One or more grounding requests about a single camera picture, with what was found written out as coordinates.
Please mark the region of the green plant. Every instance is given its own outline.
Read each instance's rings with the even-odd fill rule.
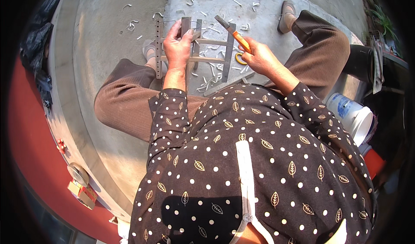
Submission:
[[[386,33],[389,33],[392,39],[398,42],[399,40],[396,34],[392,30],[391,20],[385,15],[385,13],[382,11],[382,8],[380,6],[375,5],[375,8],[376,10],[370,10],[370,11],[378,18],[378,19],[375,19],[375,22],[383,27],[384,29],[383,36],[386,35]]]

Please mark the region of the leg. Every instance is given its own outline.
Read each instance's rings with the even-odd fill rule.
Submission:
[[[292,14],[283,17],[289,30],[303,44],[293,51],[285,67],[317,97],[324,99],[349,58],[349,40],[339,29],[309,11],[302,11],[298,18]],[[267,87],[277,89],[273,83]]]
[[[98,91],[94,110],[103,124],[149,141],[152,114],[148,99],[158,91],[148,89],[156,77],[151,60],[145,66],[122,59]],[[188,96],[188,114],[193,117],[207,98]]]

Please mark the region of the red object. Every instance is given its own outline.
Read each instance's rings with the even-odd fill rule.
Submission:
[[[372,180],[375,178],[376,174],[383,169],[383,166],[386,163],[386,161],[383,160],[372,148],[366,153],[363,159],[366,163],[367,170],[369,170],[369,175]]]
[[[67,223],[95,239],[119,244],[117,226],[108,222],[112,213],[99,202],[93,210],[86,209],[66,189],[72,177],[62,155],[56,151],[33,74],[23,68],[19,57],[10,82],[10,151],[26,181]]]

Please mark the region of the hand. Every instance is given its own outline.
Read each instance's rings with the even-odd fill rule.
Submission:
[[[190,57],[190,43],[193,38],[193,29],[189,29],[179,41],[180,26],[181,19],[173,24],[163,42],[164,53],[169,61],[169,70],[184,71]]]
[[[300,81],[281,64],[267,45],[258,43],[250,37],[244,39],[251,47],[252,54],[244,52],[242,60],[258,74],[268,77],[283,95],[288,95]]]

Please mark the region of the white bucket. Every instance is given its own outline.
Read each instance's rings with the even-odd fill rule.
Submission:
[[[359,147],[372,125],[373,113],[369,107],[361,106],[339,93],[332,94],[326,105]]]

